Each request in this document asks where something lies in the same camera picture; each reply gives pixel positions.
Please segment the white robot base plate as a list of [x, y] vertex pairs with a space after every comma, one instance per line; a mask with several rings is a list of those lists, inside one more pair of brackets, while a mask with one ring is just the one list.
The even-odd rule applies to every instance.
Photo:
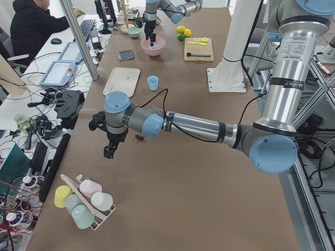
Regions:
[[241, 62], [223, 59], [215, 68], [207, 69], [209, 91], [220, 93], [245, 93]]

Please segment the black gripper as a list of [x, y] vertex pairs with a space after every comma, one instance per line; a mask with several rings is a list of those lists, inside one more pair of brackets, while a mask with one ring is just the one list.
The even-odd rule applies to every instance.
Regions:
[[117, 150], [119, 143], [124, 143], [126, 136], [128, 134], [128, 128], [122, 128], [120, 133], [110, 132], [108, 129], [106, 130], [107, 138], [109, 140], [109, 144], [104, 147], [103, 155], [107, 159], [113, 159], [114, 153]]
[[146, 33], [146, 40], [150, 39], [150, 46], [152, 47], [156, 42], [156, 34], [154, 33], [155, 20], [145, 20], [144, 31]]

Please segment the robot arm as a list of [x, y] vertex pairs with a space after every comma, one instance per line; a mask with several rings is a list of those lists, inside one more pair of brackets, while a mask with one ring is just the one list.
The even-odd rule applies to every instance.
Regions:
[[157, 23], [157, 11], [162, 10], [174, 24], [178, 24], [183, 17], [198, 12], [203, 5], [203, 1], [185, 1], [184, 4], [175, 6], [169, 0], [147, 0], [144, 11], [144, 32], [146, 40], [150, 41], [150, 46], [156, 42], [156, 33], [154, 32]]
[[[158, 57], [147, 56], [140, 40], [120, 33], [112, 37], [107, 47], [104, 68], [124, 66], [141, 71], [131, 102], [228, 124], [239, 119], [251, 124], [259, 117], [251, 88], [245, 93], [211, 93], [207, 64], [184, 61], [184, 47], [176, 40], [174, 25], [165, 19], [158, 33], [166, 40], [166, 48]], [[136, 132], [130, 130], [113, 159], [98, 151], [96, 166], [108, 175], [128, 176], [199, 177], [257, 172], [243, 153], [223, 144], [203, 142], [182, 132], [161, 132], [157, 138], [148, 137], [144, 142], [135, 136]]]

